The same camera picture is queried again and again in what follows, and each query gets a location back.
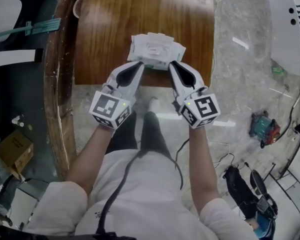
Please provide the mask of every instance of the curved wooden table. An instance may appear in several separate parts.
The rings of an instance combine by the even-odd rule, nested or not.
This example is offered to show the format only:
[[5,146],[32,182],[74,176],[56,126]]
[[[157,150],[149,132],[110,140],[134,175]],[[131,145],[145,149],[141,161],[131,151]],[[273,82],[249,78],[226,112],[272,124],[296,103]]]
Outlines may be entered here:
[[[75,44],[75,83],[103,84],[127,62],[131,36],[163,33],[186,47],[182,61],[210,85],[214,0],[84,0]],[[144,86],[170,87],[167,71],[148,69]]]

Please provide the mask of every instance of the cardboard box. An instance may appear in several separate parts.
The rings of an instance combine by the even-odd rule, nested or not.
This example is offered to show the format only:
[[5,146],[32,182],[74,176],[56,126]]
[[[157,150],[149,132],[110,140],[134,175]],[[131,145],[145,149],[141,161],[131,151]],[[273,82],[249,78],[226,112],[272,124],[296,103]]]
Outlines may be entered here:
[[0,159],[9,172],[18,179],[33,156],[34,144],[17,130],[0,142]]

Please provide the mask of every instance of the green tool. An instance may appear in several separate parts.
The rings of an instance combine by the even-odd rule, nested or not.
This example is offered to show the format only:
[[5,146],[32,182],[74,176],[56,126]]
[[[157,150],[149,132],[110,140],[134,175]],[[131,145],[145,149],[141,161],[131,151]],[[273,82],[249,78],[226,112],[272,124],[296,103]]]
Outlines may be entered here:
[[24,27],[18,27],[11,30],[0,32],[0,37],[12,33],[25,31],[25,35],[34,35],[50,31],[56,31],[60,28],[61,18],[50,19],[47,21],[39,22],[31,26],[31,21],[27,21]]

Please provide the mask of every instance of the marble floor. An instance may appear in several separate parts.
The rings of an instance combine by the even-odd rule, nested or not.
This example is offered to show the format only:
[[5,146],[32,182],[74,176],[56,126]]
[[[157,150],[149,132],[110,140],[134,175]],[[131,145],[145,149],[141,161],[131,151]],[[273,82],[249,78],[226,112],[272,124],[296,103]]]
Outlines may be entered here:
[[[217,162],[230,151],[234,154],[233,164],[242,168],[240,172],[244,179],[249,179],[250,175],[249,169],[243,167],[244,162],[248,162],[251,168],[265,176],[272,167],[272,162],[277,164],[275,171],[279,171],[287,163],[300,137],[289,130],[278,142],[261,149],[260,142],[248,135],[251,114],[267,110],[269,117],[274,118],[281,129],[284,129],[290,109],[299,94],[300,77],[272,73],[268,0],[215,0],[215,9],[215,69],[210,89],[217,97],[221,115],[217,123],[206,127],[212,160]],[[100,86],[96,85],[73,86],[77,152],[84,147],[97,125],[88,110],[95,91],[99,89]],[[157,96],[161,102],[161,111],[158,113],[161,130],[174,158],[189,133],[187,123],[176,116],[171,105],[172,89],[140,87],[135,105],[138,114],[136,139],[138,141],[141,137],[143,115],[152,96]],[[300,100],[293,111],[292,120],[300,123]],[[186,145],[179,153],[178,162],[185,179],[183,202],[188,209],[193,210],[188,159],[189,146]],[[231,161],[232,157],[229,155],[216,168],[218,189],[225,198],[227,186],[221,175]]]

